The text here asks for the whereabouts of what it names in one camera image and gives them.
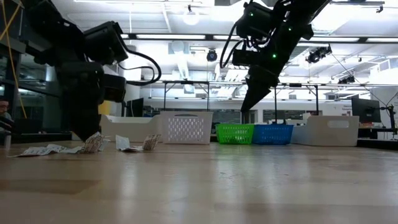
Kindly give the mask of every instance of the white storage bin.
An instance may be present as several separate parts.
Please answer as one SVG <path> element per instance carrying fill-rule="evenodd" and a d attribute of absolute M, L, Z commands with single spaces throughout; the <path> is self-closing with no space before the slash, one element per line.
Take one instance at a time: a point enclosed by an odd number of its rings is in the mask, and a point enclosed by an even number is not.
<path fill-rule="evenodd" d="M 115 141 L 115 135 L 127 137 L 131 142 L 144 142 L 147 135 L 162 134 L 161 115 L 153 118 L 130 118 L 116 116 L 101 116 L 101 133 Z"/>
<path fill-rule="evenodd" d="M 293 127 L 292 143 L 308 146 L 356 146 L 359 116 L 310 116 Z"/>
<path fill-rule="evenodd" d="M 163 111 L 160 114 L 164 143 L 210 143 L 212 112 Z"/>

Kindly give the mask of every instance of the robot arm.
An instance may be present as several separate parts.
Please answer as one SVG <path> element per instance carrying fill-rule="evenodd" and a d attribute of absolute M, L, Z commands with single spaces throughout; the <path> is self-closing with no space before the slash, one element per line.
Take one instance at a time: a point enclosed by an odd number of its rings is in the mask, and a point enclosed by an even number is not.
<path fill-rule="evenodd" d="M 35 62 L 55 67 L 62 90 L 61 107 L 69 114 L 72 131 L 83 141 L 100 129 L 98 105 L 104 100 L 122 102 L 126 84 L 148 85 L 161 77 L 159 65 L 150 57 L 129 50 L 117 22 L 106 22 L 82 32 L 58 12 L 51 0 L 22 0 L 30 26 L 52 44 L 37 52 Z M 103 65 L 127 59 L 127 52 L 144 57 L 158 69 L 149 82 L 127 82 L 104 74 Z"/>
<path fill-rule="evenodd" d="M 294 48 L 301 38 L 309 40 L 313 37 L 310 23 L 330 1 L 278 0 L 273 10 L 252 1 L 244 5 L 244 15 L 233 26 L 220 61 L 221 68 L 228 63 L 229 59 L 223 63 L 222 58 L 236 28 L 236 34 L 243 38 L 240 41 L 243 48 L 233 50 L 232 63 L 250 66 L 242 112 L 250 110 L 270 93 L 270 87 L 277 86 L 279 73 Z"/>

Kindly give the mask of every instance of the person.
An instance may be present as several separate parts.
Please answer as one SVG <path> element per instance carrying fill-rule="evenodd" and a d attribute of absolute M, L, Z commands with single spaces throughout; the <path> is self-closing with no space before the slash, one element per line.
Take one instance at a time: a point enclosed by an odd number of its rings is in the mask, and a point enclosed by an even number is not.
<path fill-rule="evenodd" d="M 9 120 L 12 120 L 11 115 L 7 112 L 8 110 L 8 100 L 5 97 L 0 96 L 0 116 L 3 116 Z"/>

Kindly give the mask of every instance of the ceiling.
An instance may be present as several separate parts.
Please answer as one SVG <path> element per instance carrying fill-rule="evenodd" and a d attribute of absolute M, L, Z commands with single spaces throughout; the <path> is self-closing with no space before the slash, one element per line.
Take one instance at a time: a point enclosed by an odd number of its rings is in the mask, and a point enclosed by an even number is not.
<path fill-rule="evenodd" d="M 215 6 L 218 2 L 202 1 L 201 6 L 193 2 L 192 11 L 197 13 L 195 25 L 188 25 L 184 18 L 187 15 L 187 4 L 164 4 L 148 2 L 145 4 L 104 4 L 98 2 L 75 2 L 74 0 L 52 0 L 64 18 L 74 22 L 82 30 L 97 26 L 106 21 L 117 21 L 125 33 L 173 33 L 173 34 L 229 34 L 235 20 L 243 13 L 244 1 L 231 6 Z M 259 2 L 273 4 L 274 0 Z M 376 13 L 377 6 L 336 6 L 329 5 L 314 20 L 313 26 L 317 35 L 350 35 L 350 36 L 398 36 L 398 4 L 386 0 L 381 13 Z M 219 57 L 224 42 L 190 42 L 188 46 L 202 46 L 215 49 Z M 126 42 L 135 45 L 137 51 L 153 57 L 161 66 L 163 74 L 172 74 L 178 70 L 180 57 L 170 54 L 169 43 L 163 40 L 132 40 Z M 385 61 L 387 57 L 398 55 L 398 44 L 332 44 L 333 54 L 347 69 L 353 69 L 358 77 L 369 75 L 369 68 Z M 345 71 L 331 55 L 321 62 L 308 66 L 305 57 L 314 47 L 296 49 L 289 66 L 284 69 L 284 76 L 308 79 L 335 77 Z M 207 62 L 206 52 L 192 52 L 185 56 L 189 70 L 214 72 L 218 62 Z"/>

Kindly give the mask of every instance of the crumpled paper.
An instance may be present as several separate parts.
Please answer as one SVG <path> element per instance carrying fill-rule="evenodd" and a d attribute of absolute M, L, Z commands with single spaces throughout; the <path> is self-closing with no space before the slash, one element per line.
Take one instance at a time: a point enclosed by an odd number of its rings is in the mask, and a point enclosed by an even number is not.
<path fill-rule="evenodd" d="M 130 146 L 129 138 L 116 135 L 116 149 L 122 152 L 142 152 L 154 150 L 159 142 L 159 134 L 151 134 L 145 138 L 142 146 Z"/>
<path fill-rule="evenodd" d="M 64 146 L 59 146 L 56 144 L 49 144 L 46 147 L 30 147 L 25 150 L 22 154 L 18 156 L 10 156 L 10 157 L 29 157 L 29 156 L 46 156 L 48 154 L 53 153 L 62 153 L 62 154 L 81 154 L 81 153 L 96 153 L 101 152 L 105 149 L 106 145 L 109 143 L 109 140 L 104 139 L 100 133 L 95 133 L 87 141 L 83 146 L 77 146 L 74 148 L 68 148 Z"/>

